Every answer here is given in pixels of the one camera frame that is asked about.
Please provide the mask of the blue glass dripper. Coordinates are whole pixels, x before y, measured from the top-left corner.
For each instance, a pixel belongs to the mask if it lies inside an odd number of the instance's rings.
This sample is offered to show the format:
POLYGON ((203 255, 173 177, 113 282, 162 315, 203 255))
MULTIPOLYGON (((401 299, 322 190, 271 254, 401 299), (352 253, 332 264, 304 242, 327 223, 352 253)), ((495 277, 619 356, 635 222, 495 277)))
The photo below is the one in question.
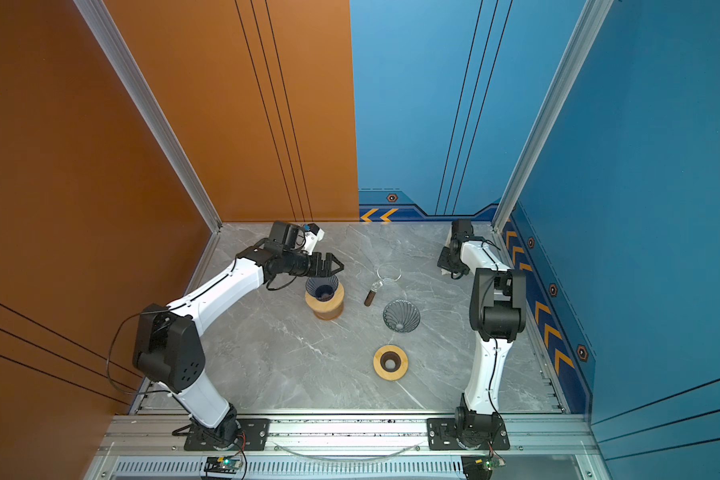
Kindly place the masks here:
POLYGON ((319 302, 330 301, 339 287, 339 279, 330 277, 309 277, 306 281, 306 293, 319 302))

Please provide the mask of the grey glass dripper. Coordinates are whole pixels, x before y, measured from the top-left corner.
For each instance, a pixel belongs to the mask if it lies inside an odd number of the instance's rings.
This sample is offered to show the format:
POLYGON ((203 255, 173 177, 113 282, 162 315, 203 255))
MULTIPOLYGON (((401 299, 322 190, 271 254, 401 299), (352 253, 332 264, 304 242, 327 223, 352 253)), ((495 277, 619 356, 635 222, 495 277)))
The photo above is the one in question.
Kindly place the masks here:
POLYGON ((398 333, 410 333, 417 329, 421 322, 419 309, 404 299, 393 300, 387 304, 382 317, 385 325, 398 333))

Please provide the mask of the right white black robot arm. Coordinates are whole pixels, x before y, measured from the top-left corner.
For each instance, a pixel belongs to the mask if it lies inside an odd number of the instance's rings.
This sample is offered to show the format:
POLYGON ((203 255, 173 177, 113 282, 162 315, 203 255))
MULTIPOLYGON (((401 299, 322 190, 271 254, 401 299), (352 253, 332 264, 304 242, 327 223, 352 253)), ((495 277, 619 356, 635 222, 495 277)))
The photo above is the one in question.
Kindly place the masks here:
POLYGON ((526 274, 507 265, 492 240, 457 219, 437 266, 452 279, 472 278, 469 325, 476 335, 470 379, 455 411, 454 436, 467 450, 507 450, 508 434, 499 409, 503 369, 525 329, 526 274))

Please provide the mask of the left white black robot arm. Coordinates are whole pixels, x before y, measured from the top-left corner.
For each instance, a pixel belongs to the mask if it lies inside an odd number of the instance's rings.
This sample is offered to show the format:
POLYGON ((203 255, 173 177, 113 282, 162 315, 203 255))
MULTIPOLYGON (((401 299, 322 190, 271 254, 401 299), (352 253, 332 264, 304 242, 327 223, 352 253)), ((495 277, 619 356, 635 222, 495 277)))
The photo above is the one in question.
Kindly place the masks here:
POLYGON ((133 366, 165 387, 187 411, 190 429, 217 450, 242 433, 236 408, 206 373, 201 336, 233 304, 279 275, 329 278, 344 269, 331 253, 315 250, 324 230, 314 223, 276 221, 267 237, 235 255, 231 264, 196 290, 166 306, 151 304, 139 315, 133 366))

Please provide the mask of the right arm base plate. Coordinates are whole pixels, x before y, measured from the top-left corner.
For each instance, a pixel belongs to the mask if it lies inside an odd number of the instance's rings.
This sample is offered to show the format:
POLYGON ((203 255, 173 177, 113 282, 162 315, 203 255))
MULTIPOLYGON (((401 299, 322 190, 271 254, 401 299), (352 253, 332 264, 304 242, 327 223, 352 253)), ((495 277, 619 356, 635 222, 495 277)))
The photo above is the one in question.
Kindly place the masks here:
POLYGON ((426 420, 426 428, 428 446, 433 451, 508 451, 511 448, 505 423, 498 418, 489 417, 486 426, 458 430, 453 417, 434 417, 426 420))

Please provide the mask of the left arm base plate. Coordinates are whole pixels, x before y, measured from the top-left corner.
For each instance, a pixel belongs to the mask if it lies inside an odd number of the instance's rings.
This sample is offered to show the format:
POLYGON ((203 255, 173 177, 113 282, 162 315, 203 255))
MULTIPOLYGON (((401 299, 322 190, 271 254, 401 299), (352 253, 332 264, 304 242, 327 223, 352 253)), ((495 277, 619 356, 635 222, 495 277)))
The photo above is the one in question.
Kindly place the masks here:
POLYGON ((237 418, 225 420, 215 428, 192 422, 175 433, 185 438, 185 451, 259 452, 265 449, 270 425, 268 418, 237 418))

